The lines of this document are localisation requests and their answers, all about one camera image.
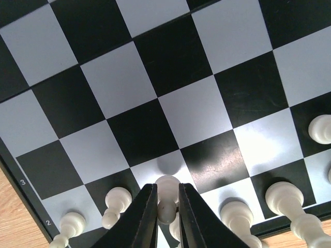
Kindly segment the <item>white chess king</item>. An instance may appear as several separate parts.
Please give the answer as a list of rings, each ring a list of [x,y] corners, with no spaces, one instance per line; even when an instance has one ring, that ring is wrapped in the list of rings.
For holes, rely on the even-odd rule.
[[[267,189],[265,200],[273,213],[291,221],[291,232],[308,247],[330,247],[330,236],[323,231],[321,220],[304,211],[304,196],[298,187],[285,181],[276,182]]]

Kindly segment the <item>white chess queen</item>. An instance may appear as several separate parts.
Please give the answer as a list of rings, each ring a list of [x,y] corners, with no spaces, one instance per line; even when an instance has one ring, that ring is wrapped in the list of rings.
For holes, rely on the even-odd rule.
[[[261,240],[251,234],[254,217],[248,205],[241,201],[229,202],[220,210],[220,218],[222,223],[249,247],[263,247]]]

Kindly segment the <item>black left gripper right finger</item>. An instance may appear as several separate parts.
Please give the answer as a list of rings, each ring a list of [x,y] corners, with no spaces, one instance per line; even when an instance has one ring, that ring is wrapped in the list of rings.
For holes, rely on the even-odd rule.
[[[180,242],[182,247],[247,247],[216,217],[189,183],[179,184]]]

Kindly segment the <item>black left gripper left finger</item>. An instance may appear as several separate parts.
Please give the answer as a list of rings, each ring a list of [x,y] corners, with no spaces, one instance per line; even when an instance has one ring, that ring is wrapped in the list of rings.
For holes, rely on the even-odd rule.
[[[146,184],[118,222],[93,247],[156,247],[157,185]]]

